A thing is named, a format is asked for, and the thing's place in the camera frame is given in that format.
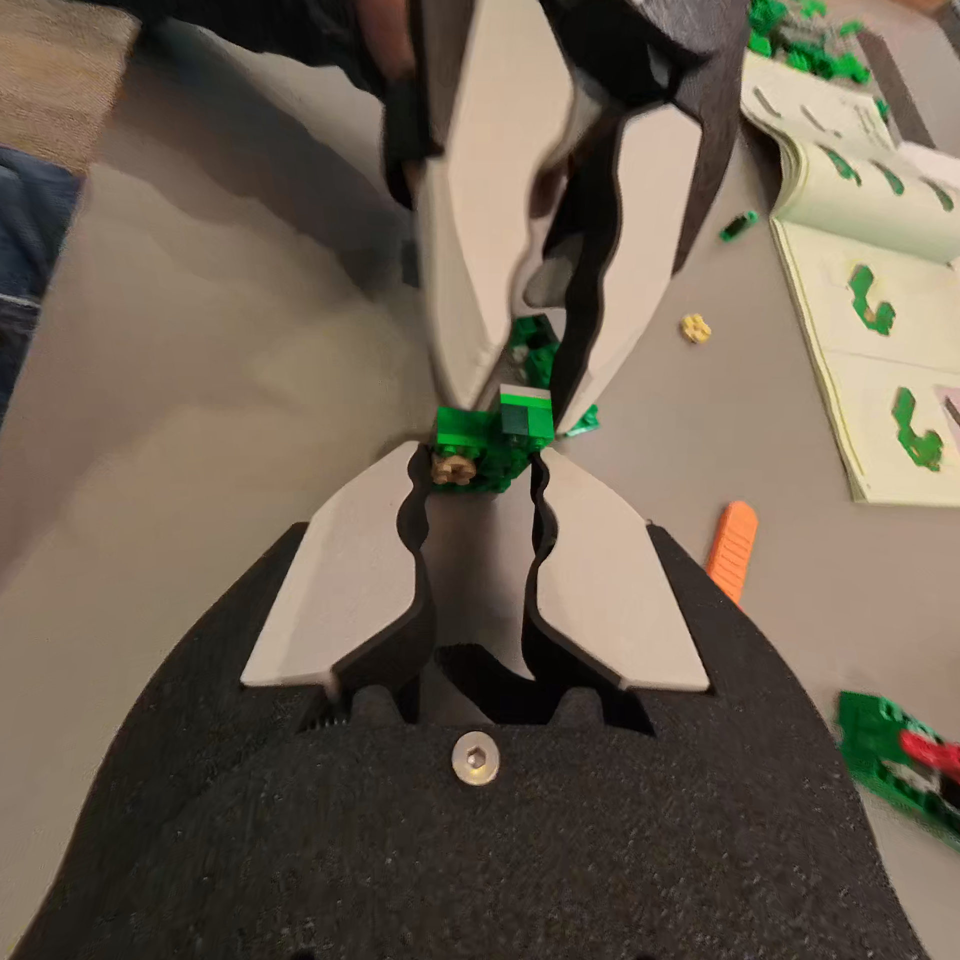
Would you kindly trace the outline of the open instruction booklet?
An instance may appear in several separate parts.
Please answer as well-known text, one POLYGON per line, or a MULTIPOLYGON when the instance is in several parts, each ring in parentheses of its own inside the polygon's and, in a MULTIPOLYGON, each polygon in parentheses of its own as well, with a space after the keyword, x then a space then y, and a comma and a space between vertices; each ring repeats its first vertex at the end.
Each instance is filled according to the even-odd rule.
POLYGON ((753 52, 740 110, 780 151, 770 225, 852 498, 957 508, 958 188, 869 96, 753 52))

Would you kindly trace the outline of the green toy brick assembly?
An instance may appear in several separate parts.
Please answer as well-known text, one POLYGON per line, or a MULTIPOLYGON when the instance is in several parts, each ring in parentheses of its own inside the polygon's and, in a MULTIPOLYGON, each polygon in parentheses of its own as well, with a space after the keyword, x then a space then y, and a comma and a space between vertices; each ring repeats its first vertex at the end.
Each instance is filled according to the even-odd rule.
POLYGON ((544 313, 510 320, 505 336, 468 334, 465 344, 438 348, 445 402, 438 407, 431 438, 436 488, 503 494, 533 455, 558 439, 599 428, 596 401, 586 402, 597 324, 574 316, 572 331, 559 336, 544 313), (499 421, 499 387, 546 389, 553 405, 555 438, 537 448, 506 436, 499 421))

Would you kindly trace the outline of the green and white toy brick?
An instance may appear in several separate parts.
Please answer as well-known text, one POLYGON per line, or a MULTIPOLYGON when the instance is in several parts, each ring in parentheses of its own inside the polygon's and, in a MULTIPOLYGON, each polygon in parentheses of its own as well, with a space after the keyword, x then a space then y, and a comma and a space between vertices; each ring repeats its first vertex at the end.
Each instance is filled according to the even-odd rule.
POLYGON ((538 449, 553 442, 555 424, 549 390, 503 383, 498 401, 503 434, 538 449))

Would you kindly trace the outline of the orange brick separator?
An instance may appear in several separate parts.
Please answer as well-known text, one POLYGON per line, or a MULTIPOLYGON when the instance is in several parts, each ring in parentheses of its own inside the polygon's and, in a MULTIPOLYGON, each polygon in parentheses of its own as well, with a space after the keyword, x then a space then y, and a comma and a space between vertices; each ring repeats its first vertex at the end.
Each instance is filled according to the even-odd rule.
POLYGON ((719 518, 706 560, 705 572, 736 605, 745 588, 758 530, 755 510, 742 500, 730 502, 719 518))

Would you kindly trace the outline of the green and red brick build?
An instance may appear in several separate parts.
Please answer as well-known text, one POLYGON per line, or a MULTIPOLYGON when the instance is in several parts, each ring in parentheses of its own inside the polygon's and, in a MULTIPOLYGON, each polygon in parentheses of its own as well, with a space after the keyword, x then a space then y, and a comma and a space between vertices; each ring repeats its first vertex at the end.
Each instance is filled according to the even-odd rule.
POLYGON ((959 744, 884 697, 842 690, 838 747, 852 779, 959 850, 959 744))

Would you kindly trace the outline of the person's leg in jeans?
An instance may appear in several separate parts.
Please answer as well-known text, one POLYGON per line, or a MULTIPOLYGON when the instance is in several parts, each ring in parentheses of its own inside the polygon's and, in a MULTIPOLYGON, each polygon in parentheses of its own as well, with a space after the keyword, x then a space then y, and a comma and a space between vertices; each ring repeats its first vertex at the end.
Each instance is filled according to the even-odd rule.
POLYGON ((1 417, 5 418, 84 178, 1 147, 1 417))

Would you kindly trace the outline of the person's left hand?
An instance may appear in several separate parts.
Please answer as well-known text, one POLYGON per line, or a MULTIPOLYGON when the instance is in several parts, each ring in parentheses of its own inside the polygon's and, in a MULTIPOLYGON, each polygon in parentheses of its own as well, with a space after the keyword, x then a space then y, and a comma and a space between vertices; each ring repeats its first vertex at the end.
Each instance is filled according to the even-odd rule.
POLYGON ((386 84, 414 77, 410 2, 355 1, 354 8, 366 49, 386 84))

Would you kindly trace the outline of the pile of green bricks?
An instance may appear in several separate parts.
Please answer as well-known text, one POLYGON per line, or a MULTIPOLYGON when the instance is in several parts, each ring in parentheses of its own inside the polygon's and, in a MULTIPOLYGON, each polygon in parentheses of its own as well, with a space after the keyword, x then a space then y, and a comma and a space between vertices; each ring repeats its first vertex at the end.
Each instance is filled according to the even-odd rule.
POLYGON ((834 22, 823 1, 750 1, 747 49, 828 82, 865 88, 873 73, 861 56, 858 18, 834 22))

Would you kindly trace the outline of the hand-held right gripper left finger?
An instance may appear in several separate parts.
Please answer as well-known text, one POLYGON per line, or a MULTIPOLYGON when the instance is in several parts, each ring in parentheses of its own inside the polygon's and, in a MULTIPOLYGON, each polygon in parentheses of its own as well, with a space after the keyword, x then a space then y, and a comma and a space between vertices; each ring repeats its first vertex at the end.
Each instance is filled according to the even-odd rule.
POLYGON ((310 519, 241 674, 246 688, 404 688, 435 644, 431 454, 403 442, 310 519))

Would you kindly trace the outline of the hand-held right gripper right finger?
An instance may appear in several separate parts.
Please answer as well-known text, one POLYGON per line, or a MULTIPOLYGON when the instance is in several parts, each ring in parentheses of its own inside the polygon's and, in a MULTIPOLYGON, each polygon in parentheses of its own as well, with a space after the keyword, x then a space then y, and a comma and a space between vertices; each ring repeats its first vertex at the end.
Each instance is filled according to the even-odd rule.
POLYGON ((557 448, 539 462, 536 504, 553 522, 534 573, 541 629, 618 690, 708 691, 646 519, 557 448))

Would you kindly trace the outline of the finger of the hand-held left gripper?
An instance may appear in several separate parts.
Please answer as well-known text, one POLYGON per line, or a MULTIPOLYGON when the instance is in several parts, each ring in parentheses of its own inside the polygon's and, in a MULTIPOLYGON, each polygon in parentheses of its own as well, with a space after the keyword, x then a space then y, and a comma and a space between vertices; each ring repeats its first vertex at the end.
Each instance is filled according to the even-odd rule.
POLYGON ((544 251, 538 307, 565 312, 550 392, 559 435, 599 400, 674 274, 701 126, 667 103, 630 115, 577 171, 573 235, 544 251))
POLYGON ((535 185, 602 112, 537 1, 416 2, 430 146, 416 195, 421 288, 442 394, 481 405, 529 257, 535 185))

